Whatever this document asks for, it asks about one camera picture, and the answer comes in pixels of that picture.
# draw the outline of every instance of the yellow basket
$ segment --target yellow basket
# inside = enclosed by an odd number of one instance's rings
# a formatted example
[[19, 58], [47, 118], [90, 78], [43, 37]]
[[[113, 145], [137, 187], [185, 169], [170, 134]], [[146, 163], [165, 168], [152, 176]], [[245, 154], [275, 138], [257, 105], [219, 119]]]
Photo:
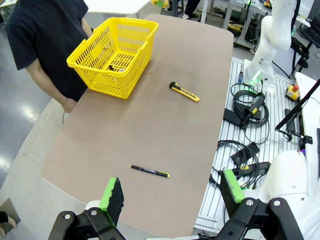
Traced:
[[127, 99], [146, 68], [159, 25], [111, 17], [66, 60], [89, 89]]

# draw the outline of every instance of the gray floor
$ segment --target gray floor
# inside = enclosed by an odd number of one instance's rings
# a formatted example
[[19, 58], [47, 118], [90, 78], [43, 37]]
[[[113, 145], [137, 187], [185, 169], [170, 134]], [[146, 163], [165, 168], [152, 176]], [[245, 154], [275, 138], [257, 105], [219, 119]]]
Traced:
[[0, 187], [49, 100], [25, 70], [17, 71], [5, 26], [0, 24]]
[[[215, 0], [215, 5], [225, 4], [220, 2]], [[158, 7], [148, 4], [141, 11], [141, 18], [159, 12]], [[88, 16], [88, 20], [96, 27], [105, 17], [93, 14]], [[220, 27], [222, 21], [208, 16], [207, 24]], [[234, 48], [233, 56], [249, 60], [253, 58], [244, 47]], [[318, 79], [320, 63], [316, 56], [313, 57], [309, 61], [310, 67], [302, 72]], [[3, 180], [16, 157], [2, 186], [0, 204], [10, 198], [21, 218], [17, 229], [7, 235], [9, 240], [47, 239], [59, 212], [70, 210], [79, 214], [85, 207], [84, 203], [41, 176], [42, 162], [62, 127], [63, 110], [54, 100], [47, 105], [49, 100], [24, 70], [17, 71], [5, 31], [3, 27], [0, 28], [0, 180]], [[142, 240], [148, 235], [123, 223], [119, 229], [130, 240]]]

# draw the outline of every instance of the person's hand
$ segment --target person's hand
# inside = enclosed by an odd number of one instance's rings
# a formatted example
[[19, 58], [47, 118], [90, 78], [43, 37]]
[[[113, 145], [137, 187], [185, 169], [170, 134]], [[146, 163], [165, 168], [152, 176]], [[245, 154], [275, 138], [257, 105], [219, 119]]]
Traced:
[[74, 109], [77, 102], [71, 98], [67, 98], [61, 105], [63, 107], [63, 110], [69, 114]]

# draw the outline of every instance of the person's arm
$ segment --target person's arm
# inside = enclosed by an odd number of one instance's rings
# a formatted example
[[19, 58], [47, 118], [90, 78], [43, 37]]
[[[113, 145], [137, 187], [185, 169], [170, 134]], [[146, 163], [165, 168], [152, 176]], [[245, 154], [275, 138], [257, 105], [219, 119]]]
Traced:
[[49, 96], [54, 98], [63, 107], [66, 113], [70, 113], [77, 104], [71, 98], [65, 97], [53, 84], [48, 75], [43, 71], [39, 59], [36, 59], [33, 63], [25, 68], [30, 74], [35, 83], [45, 91]]
[[89, 23], [85, 18], [82, 18], [82, 28], [85, 31], [85, 33], [88, 35], [88, 37], [91, 37], [93, 33], [91, 31], [91, 27], [89, 26]]

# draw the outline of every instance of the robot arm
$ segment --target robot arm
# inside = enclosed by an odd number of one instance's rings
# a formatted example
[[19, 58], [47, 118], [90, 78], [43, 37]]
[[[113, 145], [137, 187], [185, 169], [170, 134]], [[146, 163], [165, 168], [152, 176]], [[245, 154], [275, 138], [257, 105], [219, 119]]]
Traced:
[[269, 80], [275, 79], [275, 72], [271, 64], [277, 50], [286, 51], [290, 48], [292, 16], [296, 3], [297, 0], [275, 0], [272, 5], [272, 15], [263, 18], [260, 44], [252, 62], [245, 69], [245, 83], [250, 84], [258, 71]]

